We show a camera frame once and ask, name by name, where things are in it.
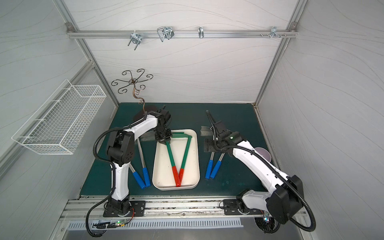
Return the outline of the green red hoe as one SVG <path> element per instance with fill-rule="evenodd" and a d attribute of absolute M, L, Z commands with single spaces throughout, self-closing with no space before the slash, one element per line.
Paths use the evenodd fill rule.
<path fill-rule="evenodd" d="M 178 171 L 179 181 L 176 182 L 176 187 L 180 187 L 182 180 L 183 180 L 183 176 L 184 176 L 185 165 L 187 162 L 187 157 L 188 157 L 188 153 L 189 153 L 190 144 L 192 141 L 192 136 L 185 134 L 184 132 L 177 132 L 177 133 L 173 133 L 173 137 L 174 138 L 187 138 L 187 144 L 186 144 L 186 148 L 185 148 L 185 152 L 184 152 L 184 156 L 183 156 L 183 161 L 182 161 L 180 170 Z"/>
<path fill-rule="evenodd" d="M 175 165 L 175 160 L 174 160 L 174 156 L 173 156 L 173 153 L 172 153 L 170 141 L 166 141 L 166 146 L 167 146 L 167 151 L 168 151 L 169 158 L 170 158 L 170 163 L 171 163 L 173 177 L 174 177 L 174 180 L 175 180 L 176 187 L 180 187 L 181 186 L 181 181 L 180 181 L 179 173 L 178 173 L 176 165 Z"/>

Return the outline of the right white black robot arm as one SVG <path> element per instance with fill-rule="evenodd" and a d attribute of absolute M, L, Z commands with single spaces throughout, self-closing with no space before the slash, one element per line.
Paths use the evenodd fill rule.
<path fill-rule="evenodd" d="M 269 213 L 280 224 L 286 224 L 303 207 L 295 192 L 304 195 L 303 184 L 297 176 L 289 177 L 266 160 L 239 132 L 233 132 L 221 122 L 215 122 L 206 111 L 211 133 L 204 142 L 205 152 L 220 152 L 240 160 L 261 181 L 266 193 L 253 190 L 241 195 L 248 209 Z"/>

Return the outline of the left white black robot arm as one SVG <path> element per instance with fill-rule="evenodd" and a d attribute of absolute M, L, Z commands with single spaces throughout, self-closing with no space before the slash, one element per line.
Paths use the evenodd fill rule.
<path fill-rule="evenodd" d="M 112 131 L 107 156 L 112 162 L 112 194 L 108 197 L 107 210 L 118 215 L 126 215 L 131 208 L 129 200 L 129 170 L 135 155 L 136 140 L 150 130 L 154 130 L 155 140 L 165 143 L 171 139 L 172 132 L 167 127 L 171 114 L 167 110 L 147 112 L 139 120 Z"/>

